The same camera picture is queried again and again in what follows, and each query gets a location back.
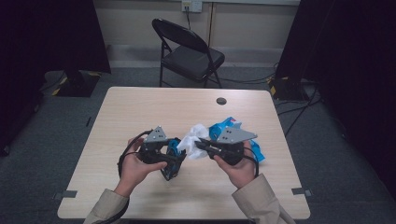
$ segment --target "table top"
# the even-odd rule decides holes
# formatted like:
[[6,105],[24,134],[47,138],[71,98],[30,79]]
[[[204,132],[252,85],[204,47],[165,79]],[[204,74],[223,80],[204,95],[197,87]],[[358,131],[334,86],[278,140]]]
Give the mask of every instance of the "table top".
[[[227,100],[225,105],[217,99]],[[309,218],[301,187],[268,91],[112,87],[108,90],[63,198],[60,218],[85,218],[104,189],[119,181],[117,162],[127,141],[161,125],[168,138],[183,138],[198,123],[207,128],[233,117],[241,128],[256,133],[266,159],[260,164],[276,197],[295,219]],[[208,157],[186,158],[177,177],[166,181],[150,173],[131,195],[123,218],[130,219],[246,219],[231,194],[228,176]]]

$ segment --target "black metal base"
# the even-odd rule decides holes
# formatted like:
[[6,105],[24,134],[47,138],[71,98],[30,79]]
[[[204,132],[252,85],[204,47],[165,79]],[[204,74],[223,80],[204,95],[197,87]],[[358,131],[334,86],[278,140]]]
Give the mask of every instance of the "black metal base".
[[309,97],[300,82],[291,82],[287,77],[269,79],[268,86],[274,99],[286,101],[308,101]]
[[89,73],[79,73],[80,77],[78,78],[67,77],[64,79],[52,95],[66,97],[91,97],[100,76],[91,75]]

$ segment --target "person's left hand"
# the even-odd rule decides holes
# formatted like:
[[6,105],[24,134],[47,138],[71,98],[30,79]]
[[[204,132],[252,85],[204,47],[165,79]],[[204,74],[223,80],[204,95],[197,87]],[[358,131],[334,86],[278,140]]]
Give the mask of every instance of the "person's left hand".
[[[143,143],[143,138],[139,138],[131,147],[127,153],[136,152]],[[140,184],[146,176],[153,171],[161,170],[165,168],[167,163],[165,161],[145,164],[139,160],[135,154],[127,155],[122,163],[122,171],[120,182],[114,189],[114,192],[123,196],[129,197],[134,188]]]

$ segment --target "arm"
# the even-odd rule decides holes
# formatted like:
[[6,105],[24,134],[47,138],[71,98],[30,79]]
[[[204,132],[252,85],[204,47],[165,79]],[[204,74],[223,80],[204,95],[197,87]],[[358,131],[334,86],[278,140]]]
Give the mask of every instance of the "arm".
[[[128,150],[128,153],[136,152],[142,143],[143,139],[139,138]],[[101,223],[101,221],[114,217],[125,207],[125,204],[128,203],[134,188],[140,184],[150,172],[160,170],[165,166],[166,162],[164,161],[154,164],[145,164],[139,160],[135,154],[126,156],[122,163],[119,184],[114,191],[105,189],[95,207],[88,214],[84,224]]]
[[[244,147],[251,148],[249,141],[244,142]],[[250,150],[245,150],[245,155],[253,156]],[[265,176],[255,178],[252,161],[242,159],[231,166],[219,156],[214,159],[238,188],[233,198],[247,218],[261,224],[295,223],[280,205]]]

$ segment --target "beige sleeve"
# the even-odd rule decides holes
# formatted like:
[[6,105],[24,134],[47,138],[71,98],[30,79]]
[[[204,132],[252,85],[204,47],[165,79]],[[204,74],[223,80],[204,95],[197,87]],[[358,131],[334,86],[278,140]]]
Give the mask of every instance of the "beige sleeve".
[[239,208],[257,224],[295,223],[280,205],[263,174],[233,194]]
[[84,224],[107,220],[115,216],[127,202],[128,198],[122,197],[110,189],[105,189],[95,207],[88,214]]

